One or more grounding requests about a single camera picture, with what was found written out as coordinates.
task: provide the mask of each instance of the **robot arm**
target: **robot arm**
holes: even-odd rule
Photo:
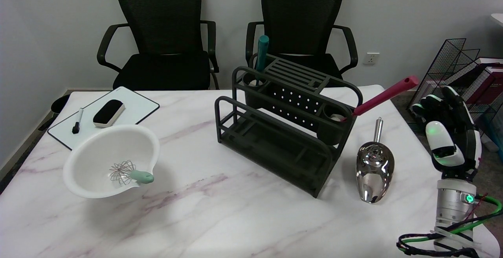
[[[435,95],[413,105],[426,124],[433,166],[442,179],[472,181],[477,173],[482,145],[480,133],[461,98],[450,86],[442,88],[444,99]]]

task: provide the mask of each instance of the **chair seat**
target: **chair seat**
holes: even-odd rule
[[[287,55],[277,53],[272,54],[293,63],[298,63],[302,66],[331,75],[338,79],[343,78],[341,73],[339,72],[339,68],[337,67],[336,62],[334,61],[334,58],[329,53],[317,55]]]
[[[135,54],[115,79],[113,88],[120,86],[133,91],[207,90],[210,86],[208,53]]]

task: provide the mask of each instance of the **black office chair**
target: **black office chair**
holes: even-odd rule
[[[97,53],[99,64],[119,73],[113,88],[206,90],[211,74],[219,89],[216,25],[200,20],[201,0],[119,0],[119,4],[128,23],[111,25]],[[208,27],[208,52],[203,50],[201,24]],[[106,62],[105,54],[117,28],[126,26],[133,32],[139,53],[120,69]]]
[[[253,43],[257,25],[269,36],[268,53],[342,79],[342,73],[358,64],[358,53],[350,28],[334,25],[342,0],[262,0],[263,22],[248,24],[246,62],[253,66]],[[341,70],[326,53],[330,32],[341,29],[351,62]],[[303,56],[287,54],[304,54]]]

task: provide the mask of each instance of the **chair backrest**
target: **chair backrest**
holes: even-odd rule
[[[202,50],[201,0],[119,0],[140,53]]]
[[[325,53],[342,0],[262,0],[271,53]]]

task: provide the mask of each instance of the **whisk handle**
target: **whisk handle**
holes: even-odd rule
[[[129,177],[138,183],[148,184],[154,181],[154,176],[146,171],[133,170],[129,174]]]

